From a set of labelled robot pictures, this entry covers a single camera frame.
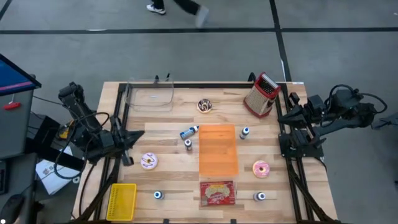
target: black pants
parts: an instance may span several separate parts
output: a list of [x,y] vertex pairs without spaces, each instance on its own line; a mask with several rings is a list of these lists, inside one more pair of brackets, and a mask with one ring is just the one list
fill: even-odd
[[[199,10],[199,4],[191,0],[173,0],[177,3],[185,12],[196,15]],[[163,0],[153,0],[156,9],[164,9]]]

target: yellow plastic basket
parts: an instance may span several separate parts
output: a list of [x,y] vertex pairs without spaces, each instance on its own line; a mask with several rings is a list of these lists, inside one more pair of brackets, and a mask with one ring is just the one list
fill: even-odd
[[136,207],[136,184],[112,184],[107,221],[132,221]]

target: white paper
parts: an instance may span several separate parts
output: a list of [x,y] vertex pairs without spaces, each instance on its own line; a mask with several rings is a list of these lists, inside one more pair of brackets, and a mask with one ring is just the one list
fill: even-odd
[[[70,149],[70,146],[68,146],[64,153],[69,154],[72,156],[72,150]],[[71,180],[65,180],[60,177],[58,177],[54,172],[54,163],[43,160],[36,164],[36,173],[39,176],[40,179],[43,179],[45,176],[48,175],[48,177],[44,178],[42,180],[45,189],[47,190],[47,193],[49,195],[53,195],[56,192],[58,192],[62,187],[67,185]],[[58,173],[61,174],[62,176],[65,177],[72,177],[76,174],[79,173],[77,170],[73,170],[67,167],[63,166],[57,166]]]

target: wooden tabletop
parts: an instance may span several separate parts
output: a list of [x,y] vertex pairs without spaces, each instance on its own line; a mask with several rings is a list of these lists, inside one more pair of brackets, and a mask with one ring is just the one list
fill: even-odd
[[[98,111],[113,113],[118,86],[118,82],[104,83]],[[306,103],[302,83],[287,83],[287,88],[289,92],[297,92],[301,103]],[[135,223],[161,223],[164,218],[170,219],[171,223],[229,223],[233,218],[238,223],[295,223],[286,162],[280,155],[277,139],[280,130],[276,109],[273,108],[270,115],[262,119],[253,116],[242,103],[249,90],[175,88],[171,111],[130,109],[127,130],[144,129],[146,132],[130,150],[137,164],[121,166],[119,172],[120,183],[137,184]],[[197,102],[202,98],[213,103],[213,110],[208,114],[201,114],[196,109]],[[283,102],[281,100],[282,110],[285,111]],[[236,140],[239,162],[239,176],[235,178],[236,205],[200,206],[198,135],[190,138],[193,151],[187,153],[179,133],[203,124],[234,124],[237,137],[243,127],[250,128],[247,139]],[[154,170],[144,170],[138,164],[146,152],[154,152],[159,158]],[[266,179],[258,179],[252,173],[252,165],[258,160],[268,162],[271,167]],[[337,218],[325,168],[313,158],[303,158],[303,163],[310,193],[326,214]],[[74,216],[78,216],[80,192],[89,168],[85,169],[81,178],[73,208]],[[100,161],[88,179],[83,210],[98,191],[102,169],[103,161]],[[155,200],[155,190],[163,191],[165,198]],[[267,199],[255,202],[252,199],[255,192],[264,192]],[[301,193],[298,194],[302,216],[306,218],[303,198]],[[102,218],[106,216],[108,197],[109,194],[104,197]]]

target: orange plastic tray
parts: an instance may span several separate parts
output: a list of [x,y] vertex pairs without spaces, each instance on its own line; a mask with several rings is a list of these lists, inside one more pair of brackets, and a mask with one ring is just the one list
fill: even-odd
[[199,127],[199,174],[205,177],[239,174],[234,125]]

